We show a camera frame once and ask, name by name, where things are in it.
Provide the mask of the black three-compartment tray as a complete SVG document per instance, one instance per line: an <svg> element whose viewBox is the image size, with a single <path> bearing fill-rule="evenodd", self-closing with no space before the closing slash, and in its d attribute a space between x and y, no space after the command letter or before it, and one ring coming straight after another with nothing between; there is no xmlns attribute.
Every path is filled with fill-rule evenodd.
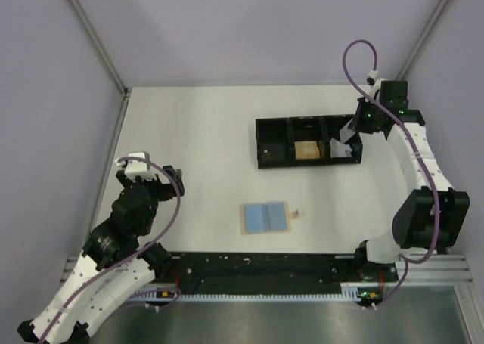
<svg viewBox="0 0 484 344"><path fill-rule="evenodd" d="M351 119L351 115L257 119L256 155L258 168L275 169L361 163L363 143L357 133L346 142L352 147L351 157L330 157L330 140L334 138L339 141L341 128ZM296 141L317 141L321 158L297 160L294 145Z"/></svg>

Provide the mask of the light blue card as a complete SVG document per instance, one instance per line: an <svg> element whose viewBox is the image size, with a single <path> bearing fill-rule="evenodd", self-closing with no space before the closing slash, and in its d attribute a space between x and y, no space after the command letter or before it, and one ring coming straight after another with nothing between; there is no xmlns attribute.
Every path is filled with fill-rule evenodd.
<svg viewBox="0 0 484 344"><path fill-rule="evenodd" d="M288 222L283 202L249 204L243 207L244 231L259 234L273 231L286 231Z"/></svg>

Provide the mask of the beige card holder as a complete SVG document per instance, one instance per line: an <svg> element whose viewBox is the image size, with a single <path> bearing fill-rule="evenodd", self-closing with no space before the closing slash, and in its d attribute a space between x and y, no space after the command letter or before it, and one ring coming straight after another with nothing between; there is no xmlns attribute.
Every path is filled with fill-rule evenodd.
<svg viewBox="0 0 484 344"><path fill-rule="evenodd" d="M294 220L297 220L299 218L299 210L296 209L294 211L291 211L288 202L283 202L283 203L285 204L285 209L286 209L286 217L287 217L287 222L288 222L288 229L286 231L273 231L273 232L259 233L259 234L286 233L286 232L290 232L292 230L292 223L293 223L293 221ZM246 206L246 205L249 205L249 204L263 204L263 203L248 203L248 204L243 204L243 205L240 206L240 229L241 229L241 233L243 235L254 235L254 234L247 234L244 231L243 207Z"/></svg>

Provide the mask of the clear silver card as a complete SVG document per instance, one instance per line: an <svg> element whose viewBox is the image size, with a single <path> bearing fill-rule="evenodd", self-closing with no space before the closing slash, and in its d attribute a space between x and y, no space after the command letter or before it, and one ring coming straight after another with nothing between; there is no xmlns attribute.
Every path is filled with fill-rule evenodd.
<svg viewBox="0 0 484 344"><path fill-rule="evenodd" d="M355 135L355 130L351 127L351 122L347 122L340 130L340 142L345 144Z"/></svg>

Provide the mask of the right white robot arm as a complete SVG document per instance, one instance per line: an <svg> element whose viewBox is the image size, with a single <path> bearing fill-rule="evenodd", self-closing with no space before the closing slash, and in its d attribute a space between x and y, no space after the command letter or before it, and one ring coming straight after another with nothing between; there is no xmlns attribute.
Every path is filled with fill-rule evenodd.
<svg viewBox="0 0 484 344"><path fill-rule="evenodd" d="M408 106L408 83L369 77L368 96L358 98L349 124L356 132L383 133L399 161L408 196L389 230L355 250L353 271L370 280L381 267L416 249L441 252L455 245L470 197L444 176L431 150L425 120Z"/></svg>

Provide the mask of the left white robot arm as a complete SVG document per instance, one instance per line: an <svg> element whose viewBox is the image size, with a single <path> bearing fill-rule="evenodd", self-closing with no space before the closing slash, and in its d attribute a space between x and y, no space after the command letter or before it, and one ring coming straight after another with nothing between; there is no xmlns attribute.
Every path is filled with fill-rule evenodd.
<svg viewBox="0 0 484 344"><path fill-rule="evenodd" d="M123 189L107 219L88 236L70 276L36 318L17 332L30 343L87 343L100 324L135 291L171 274L171 255L158 239L146 243L160 203L185 194L182 171L123 160L116 178Z"/></svg>

